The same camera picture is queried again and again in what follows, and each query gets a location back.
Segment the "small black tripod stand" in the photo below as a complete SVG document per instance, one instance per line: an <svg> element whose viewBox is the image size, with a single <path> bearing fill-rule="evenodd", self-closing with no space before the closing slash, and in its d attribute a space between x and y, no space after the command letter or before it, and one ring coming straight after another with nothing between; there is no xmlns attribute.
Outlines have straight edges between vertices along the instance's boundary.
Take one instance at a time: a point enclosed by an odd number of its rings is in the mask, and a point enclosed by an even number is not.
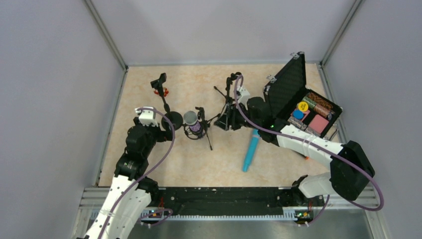
<svg viewBox="0 0 422 239"><path fill-rule="evenodd" d="M225 81L225 93L223 93L217 86L214 86L213 88L219 92L224 97L224 105L222 107L222 110L219 114L216 116L216 121L220 120L222 117L225 117L226 120L230 117L230 111L231 107L234 104L234 98L230 95L231 86L233 85L233 82L240 79L240 86L243 84L243 75L241 72L231 73L229 77L227 77Z"/></svg>

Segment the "black foam lined case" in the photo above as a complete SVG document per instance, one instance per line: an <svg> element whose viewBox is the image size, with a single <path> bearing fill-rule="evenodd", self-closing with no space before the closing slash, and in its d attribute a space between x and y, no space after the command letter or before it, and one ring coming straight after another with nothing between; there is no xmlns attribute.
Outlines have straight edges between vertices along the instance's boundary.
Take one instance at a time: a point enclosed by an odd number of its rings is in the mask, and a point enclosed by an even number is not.
<svg viewBox="0 0 422 239"><path fill-rule="evenodd" d="M292 54L292 59L265 85L263 89L265 102L269 104L274 119L288 122L291 112L296 108L297 103L309 92L316 91L307 86L305 53L300 51ZM342 113L342 108L335 105L337 117L331 123L336 123Z"/></svg>

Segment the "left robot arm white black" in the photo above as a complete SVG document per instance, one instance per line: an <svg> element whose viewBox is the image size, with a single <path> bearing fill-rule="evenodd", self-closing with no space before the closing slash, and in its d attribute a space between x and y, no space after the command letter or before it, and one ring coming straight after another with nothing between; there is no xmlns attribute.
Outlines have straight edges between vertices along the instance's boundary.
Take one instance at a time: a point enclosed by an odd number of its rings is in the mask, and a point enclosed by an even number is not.
<svg viewBox="0 0 422 239"><path fill-rule="evenodd" d="M162 131L153 112L134 118L127 131L124 153L116 164L108 195L85 239L126 239L144 209L152 202L158 185L145 177L148 156L157 142L172 139Z"/></svg>

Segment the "red owl toy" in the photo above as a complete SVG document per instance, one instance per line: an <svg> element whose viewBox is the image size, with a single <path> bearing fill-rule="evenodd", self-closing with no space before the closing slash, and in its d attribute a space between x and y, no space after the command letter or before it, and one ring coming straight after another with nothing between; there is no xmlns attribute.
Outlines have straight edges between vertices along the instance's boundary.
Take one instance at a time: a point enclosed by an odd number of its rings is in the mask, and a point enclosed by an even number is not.
<svg viewBox="0 0 422 239"><path fill-rule="evenodd" d="M154 94L166 97L169 94L169 90L166 87L164 87L161 90L155 89Z"/></svg>

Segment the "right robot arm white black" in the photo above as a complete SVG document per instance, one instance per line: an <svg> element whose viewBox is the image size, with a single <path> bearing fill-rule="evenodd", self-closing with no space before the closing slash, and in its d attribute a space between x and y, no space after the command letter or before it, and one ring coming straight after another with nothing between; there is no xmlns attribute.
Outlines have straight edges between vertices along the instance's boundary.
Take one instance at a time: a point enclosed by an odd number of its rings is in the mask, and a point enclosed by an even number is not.
<svg viewBox="0 0 422 239"><path fill-rule="evenodd" d="M369 183L374 183L375 171L360 144L332 142L301 130L274 117L260 97L249 99L247 105L231 100L214 124L226 131L257 129L262 140L310 157L327 168L327 173L305 175L293 183L307 198L338 194L355 201Z"/></svg>

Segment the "blue round chip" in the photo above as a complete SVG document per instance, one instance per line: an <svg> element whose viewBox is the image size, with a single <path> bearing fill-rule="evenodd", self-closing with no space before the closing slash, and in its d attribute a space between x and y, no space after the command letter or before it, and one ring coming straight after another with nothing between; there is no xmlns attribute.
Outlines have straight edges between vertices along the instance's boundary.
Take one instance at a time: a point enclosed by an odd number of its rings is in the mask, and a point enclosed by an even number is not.
<svg viewBox="0 0 422 239"><path fill-rule="evenodd" d="M304 112L300 111L300 110L295 110L292 112L292 116L298 120L301 120L304 118L305 114Z"/></svg>

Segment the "poker chip rolls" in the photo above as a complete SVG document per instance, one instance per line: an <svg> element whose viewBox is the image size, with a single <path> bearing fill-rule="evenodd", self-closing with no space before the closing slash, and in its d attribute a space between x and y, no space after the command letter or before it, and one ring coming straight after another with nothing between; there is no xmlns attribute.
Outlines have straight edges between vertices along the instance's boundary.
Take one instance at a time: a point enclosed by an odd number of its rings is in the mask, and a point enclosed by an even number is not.
<svg viewBox="0 0 422 239"><path fill-rule="evenodd" d="M330 125L332 122L334 122L335 117L337 117L337 108L333 103L329 102L327 99L321 97L315 92L307 93L299 102L301 101L305 101L309 104L309 109L304 112L304 118L299 120L292 116L292 112L298 110L296 105L296 108L291 112L290 117L288 118L288 122L300 130L319 137L323 137L330 129ZM309 127L309 123L315 117L315 115L321 115L329 121L329 124L326 126L322 133L318 133Z"/></svg>

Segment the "teal microphone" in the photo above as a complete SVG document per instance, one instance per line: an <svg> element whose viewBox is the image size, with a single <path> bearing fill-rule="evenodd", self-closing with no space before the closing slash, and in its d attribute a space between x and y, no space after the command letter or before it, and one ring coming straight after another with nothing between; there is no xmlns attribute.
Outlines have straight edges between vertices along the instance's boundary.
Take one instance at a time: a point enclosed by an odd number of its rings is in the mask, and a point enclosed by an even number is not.
<svg viewBox="0 0 422 239"><path fill-rule="evenodd" d="M252 131L249 146L248 146L245 158L244 158L243 167L242 167L243 172L248 171L248 169L249 169L249 167L250 167L250 165L253 161L253 158L254 158L258 143L259 143L259 139L260 139L260 136L258 134L258 130L254 129Z"/></svg>

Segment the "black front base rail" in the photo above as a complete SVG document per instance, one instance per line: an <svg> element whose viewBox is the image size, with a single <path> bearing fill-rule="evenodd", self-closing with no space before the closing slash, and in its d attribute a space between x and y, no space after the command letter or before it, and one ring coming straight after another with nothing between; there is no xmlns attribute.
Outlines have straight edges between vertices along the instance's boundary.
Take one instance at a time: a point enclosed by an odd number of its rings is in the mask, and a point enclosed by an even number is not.
<svg viewBox="0 0 422 239"><path fill-rule="evenodd" d="M174 216L277 216L298 205L290 190L278 187L167 187L149 204Z"/></svg>

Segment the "shock mount tripod stand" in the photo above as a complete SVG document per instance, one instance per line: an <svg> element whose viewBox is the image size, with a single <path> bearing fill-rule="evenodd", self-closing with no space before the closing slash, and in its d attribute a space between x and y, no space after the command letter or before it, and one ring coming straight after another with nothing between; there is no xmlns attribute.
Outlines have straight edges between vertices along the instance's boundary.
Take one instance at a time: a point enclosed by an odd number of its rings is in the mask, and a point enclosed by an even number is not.
<svg viewBox="0 0 422 239"><path fill-rule="evenodd" d="M199 140L206 137L210 150L213 150L211 140L208 135L208 129L211 126L212 120L220 117L221 113L217 114L211 119L206 119L205 109L203 107L195 107L195 109L198 111L197 113L194 111L188 111L183 115L184 123L182 126L185 136L190 140Z"/></svg>

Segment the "purple glitter microphone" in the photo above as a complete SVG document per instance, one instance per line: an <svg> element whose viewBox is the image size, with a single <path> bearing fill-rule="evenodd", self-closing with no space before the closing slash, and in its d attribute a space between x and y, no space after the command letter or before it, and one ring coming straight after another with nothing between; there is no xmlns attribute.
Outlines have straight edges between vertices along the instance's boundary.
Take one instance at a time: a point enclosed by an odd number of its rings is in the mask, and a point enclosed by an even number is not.
<svg viewBox="0 0 422 239"><path fill-rule="evenodd" d="M185 121L187 134L201 135L202 126L198 120L198 115L194 111L188 111L184 114L183 119Z"/></svg>

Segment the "yellow round chip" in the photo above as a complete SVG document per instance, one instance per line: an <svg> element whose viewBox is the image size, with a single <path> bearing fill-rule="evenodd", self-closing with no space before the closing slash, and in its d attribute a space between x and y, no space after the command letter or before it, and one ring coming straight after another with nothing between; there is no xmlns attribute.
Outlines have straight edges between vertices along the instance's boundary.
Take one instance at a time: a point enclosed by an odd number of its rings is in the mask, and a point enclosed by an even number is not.
<svg viewBox="0 0 422 239"><path fill-rule="evenodd" d="M301 112L306 112L309 109L309 104L305 101L301 101L297 104L297 109Z"/></svg>

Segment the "pink card box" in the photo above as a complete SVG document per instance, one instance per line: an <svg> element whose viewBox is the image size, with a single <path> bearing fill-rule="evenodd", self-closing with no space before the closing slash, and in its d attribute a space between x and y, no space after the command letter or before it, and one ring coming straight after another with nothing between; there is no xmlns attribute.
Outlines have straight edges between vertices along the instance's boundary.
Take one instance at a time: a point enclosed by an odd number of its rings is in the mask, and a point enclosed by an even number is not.
<svg viewBox="0 0 422 239"><path fill-rule="evenodd" d="M315 117L309 123L309 127L318 133L322 133L329 121L321 115L315 115Z"/></svg>

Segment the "round base microphone stand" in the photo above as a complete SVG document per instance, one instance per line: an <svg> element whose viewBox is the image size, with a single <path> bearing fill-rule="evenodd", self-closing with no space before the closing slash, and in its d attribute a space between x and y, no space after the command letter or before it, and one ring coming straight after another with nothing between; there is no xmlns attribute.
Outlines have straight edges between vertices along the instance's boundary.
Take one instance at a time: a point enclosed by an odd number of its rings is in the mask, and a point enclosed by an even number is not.
<svg viewBox="0 0 422 239"><path fill-rule="evenodd" d="M161 73L158 79L153 80L153 81L150 82L151 87L154 90L155 89L161 90L161 89L164 88L163 87L163 84L166 82L166 80L167 80L166 73ZM163 104L164 104L164 110L166 112L165 113L165 117L167 117L170 120L170 122L171 122L172 126L174 127L174 129L175 130L178 130L182 126L182 124L183 124L182 115L179 112L172 111L170 109L170 106L166 102L165 97L160 96L160 98L162 99Z"/></svg>

